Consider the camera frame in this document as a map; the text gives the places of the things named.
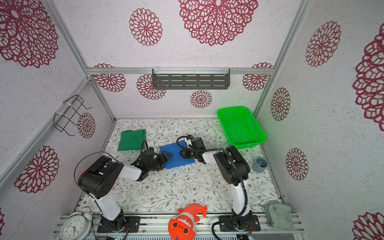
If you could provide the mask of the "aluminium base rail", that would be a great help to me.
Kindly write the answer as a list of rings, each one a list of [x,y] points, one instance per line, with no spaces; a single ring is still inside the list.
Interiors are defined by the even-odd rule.
[[[94,215],[93,226],[90,233],[86,236],[87,240],[93,240],[94,238],[104,240],[107,236],[116,240],[122,240],[127,238],[128,240],[134,239],[169,239],[170,234],[168,231],[168,225],[171,218],[176,214],[126,214],[125,219],[127,221],[125,228],[121,232],[113,232],[108,230],[107,227],[103,228],[101,225],[101,217]],[[214,239],[212,233],[212,225],[222,219],[223,217],[229,218],[230,214],[221,213],[214,214],[208,213],[204,218],[199,214],[200,221],[195,224],[196,238],[203,240]],[[303,240],[305,238],[305,230],[302,226],[301,220],[298,214],[292,214],[294,228],[290,230],[279,229],[272,227],[269,224],[267,217],[263,213],[253,214],[253,222],[247,224],[246,227],[238,228],[230,223],[223,223],[215,226],[215,233],[221,239],[228,239],[229,237],[236,238],[247,235],[248,238],[255,239],[260,235],[288,235],[295,240]]]

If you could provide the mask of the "white alarm clock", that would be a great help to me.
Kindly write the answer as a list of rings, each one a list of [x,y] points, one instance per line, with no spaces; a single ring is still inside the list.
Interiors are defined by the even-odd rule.
[[[90,212],[74,212],[60,231],[61,240],[84,240],[92,228],[93,215]]]

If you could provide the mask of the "blue tank top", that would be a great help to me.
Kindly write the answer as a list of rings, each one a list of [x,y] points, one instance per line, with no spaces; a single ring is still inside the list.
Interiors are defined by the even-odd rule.
[[[186,165],[191,165],[195,163],[195,159],[185,159],[182,157],[180,152],[183,150],[180,148],[176,143],[162,146],[160,147],[161,152],[166,153],[168,155],[172,155],[170,159],[167,161],[165,168],[167,170],[176,168],[176,167],[182,167]]]

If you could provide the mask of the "teal green cup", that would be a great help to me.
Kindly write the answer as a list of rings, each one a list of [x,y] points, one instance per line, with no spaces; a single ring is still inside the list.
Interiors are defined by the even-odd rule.
[[[268,167],[268,161],[264,158],[257,158],[253,164],[252,168],[255,173],[263,173]]]

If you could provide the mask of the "red fish plush toy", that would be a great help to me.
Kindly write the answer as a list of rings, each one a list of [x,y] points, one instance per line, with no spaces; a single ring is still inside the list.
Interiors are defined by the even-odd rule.
[[[168,232],[172,240],[193,240],[196,236],[195,223],[200,221],[198,214],[207,216],[208,206],[191,204],[185,209],[179,209],[178,215],[171,218],[168,224]]]

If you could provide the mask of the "green tank top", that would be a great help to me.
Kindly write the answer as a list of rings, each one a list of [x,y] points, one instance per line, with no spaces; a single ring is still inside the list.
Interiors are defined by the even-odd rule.
[[[146,139],[146,130],[126,130],[121,132],[118,151],[140,150]]]

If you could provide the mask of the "dark grey wall shelf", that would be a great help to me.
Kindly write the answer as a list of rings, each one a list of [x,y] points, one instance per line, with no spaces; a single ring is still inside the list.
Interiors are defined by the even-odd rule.
[[[230,70],[220,71],[161,71],[152,70],[152,85],[156,90],[227,90]]]

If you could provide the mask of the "bright green plastic basket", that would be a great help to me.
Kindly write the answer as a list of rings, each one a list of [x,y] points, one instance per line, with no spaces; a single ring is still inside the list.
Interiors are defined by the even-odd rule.
[[[217,116],[229,144],[238,150],[252,148],[267,141],[267,135],[248,108],[222,108],[218,110]]]

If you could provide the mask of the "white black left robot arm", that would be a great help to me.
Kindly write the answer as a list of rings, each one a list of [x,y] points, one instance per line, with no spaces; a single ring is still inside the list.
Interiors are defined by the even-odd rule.
[[[155,153],[150,149],[139,154],[132,164],[126,165],[107,153],[75,178],[75,181],[80,189],[94,199],[104,223],[119,231],[125,224],[125,218],[123,210],[112,194],[117,179],[125,178],[141,182],[149,172],[163,170],[172,156],[163,152]]]

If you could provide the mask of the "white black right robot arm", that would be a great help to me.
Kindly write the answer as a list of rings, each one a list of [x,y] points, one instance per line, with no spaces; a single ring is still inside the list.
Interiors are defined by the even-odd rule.
[[[250,166],[235,146],[225,149],[198,150],[182,147],[182,157],[196,157],[198,160],[207,161],[204,155],[211,155],[224,180],[230,185],[233,199],[233,216],[228,221],[234,221],[238,228],[243,229],[252,219],[252,211],[249,206],[247,193],[247,180]]]

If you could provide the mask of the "light green folded cloth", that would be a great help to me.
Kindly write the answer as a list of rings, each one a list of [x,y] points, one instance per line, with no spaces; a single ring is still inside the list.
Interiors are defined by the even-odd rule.
[[[289,205],[272,201],[264,205],[269,224],[278,229],[294,229],[292,209]]]

